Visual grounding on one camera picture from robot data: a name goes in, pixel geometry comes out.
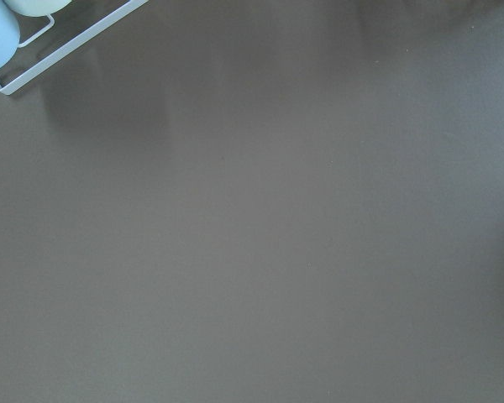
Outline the pale green cup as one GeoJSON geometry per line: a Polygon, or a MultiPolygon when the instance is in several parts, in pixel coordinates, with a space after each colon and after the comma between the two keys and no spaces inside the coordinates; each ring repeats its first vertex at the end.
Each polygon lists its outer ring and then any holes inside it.
{"type": "Polygon", "coordinates": [[[25,17],[42,17],[67,7],[71,0],[4,0],[15,13],[25,17]]]}

